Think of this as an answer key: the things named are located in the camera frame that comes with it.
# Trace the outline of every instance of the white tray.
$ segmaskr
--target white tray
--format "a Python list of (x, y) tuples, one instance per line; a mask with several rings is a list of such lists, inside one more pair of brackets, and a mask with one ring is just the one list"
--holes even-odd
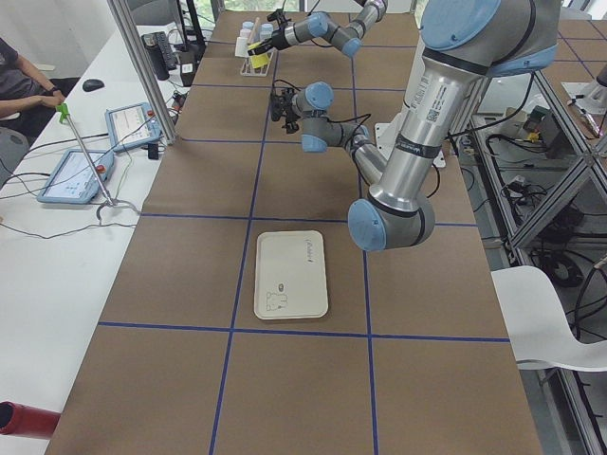
[(257, 238), (253, 305), (259, 319), (324, 316), (329, 300), (319, 232), (265, 232)]

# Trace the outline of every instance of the gray chair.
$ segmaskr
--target gray chair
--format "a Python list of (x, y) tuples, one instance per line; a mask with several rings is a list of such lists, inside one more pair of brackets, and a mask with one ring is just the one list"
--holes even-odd
[(173, 5), (176, 0), (127, 0), (138, 26), (166, 26), (175, 20)]
[(28, 140), (21, 133), (0, 127), (0, 188), (14, 173), (29, 151)]

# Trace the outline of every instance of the tablet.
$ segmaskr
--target tablet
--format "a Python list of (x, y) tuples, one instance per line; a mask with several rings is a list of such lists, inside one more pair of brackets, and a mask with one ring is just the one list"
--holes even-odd
[[(89, 151), (105, 180), (114, 168), (114, 154), (105, 150)], [(36, 199), (45, 203), (86, 204), (99, 192), (99, 183), (80, 149), (70, 149), (40, 190)]]
[(158, 142), (162, 131), (147, 102), (105, 112), (107, 132), (115, 153)]

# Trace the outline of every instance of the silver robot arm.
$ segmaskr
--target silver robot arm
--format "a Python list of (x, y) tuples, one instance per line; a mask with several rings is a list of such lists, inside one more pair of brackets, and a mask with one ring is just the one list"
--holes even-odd
[(281, 9), (270, 14), (268, 21), (277, 21), (278, 28), (272, 36), (251, 49), (249, 55), (259, 55), (272, 48), (283, 50), (300, 45), (314, 38), (323, 38), (344, 55), (352, 58), (362, 46), (362, 37), (369, 28), (379, 22), (388, 8), (388, 0), (354, 0), (362, 11), (346, 27), (336, 23), (326, 12), (314, 12), (296, 23), (285, 18)]
[[(300, 100), (301, 108), (293, 109), (303, 118), (303, 148), (344, 147), (370, 184), (367, 198), (348, 212), (350, 234), (361, 249), (414, 246), (431, 235), (434, 214), (421, 186), (469, 86), (551, 64), (560, 10), (560, 0), (430, 0), (421, 24), (425, 73), (387, 163), (357, 125), (338, 129), (323, 120), (321, 127), (332, 94), (310, 90), (308, 98), (303, 92), (309, 106)], [(345, 142), (338, 143), (343, 131)]]

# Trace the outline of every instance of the yellow object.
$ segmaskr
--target yellow object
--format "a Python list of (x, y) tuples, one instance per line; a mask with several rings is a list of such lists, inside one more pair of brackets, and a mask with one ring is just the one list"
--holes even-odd
[[(260, 43), (253, 43), (252, 45), (250, 45), (248, 47), (248, 50), (254, 49), (259, 44)], [(251, 55), (249, 57), (249, 59), (250, 59), (250, 64), (254, 69), (262, 68), (262, 67), (266, 66), (267, 64), (269, 64), (269, 56), (267, 55), (267, 53), (261, 54), (261, 55)]]
[(527, 140), (530, 140), (531, 142), (539, 141), (540, 133), (529, 133), (529, 136), (527, 136)]

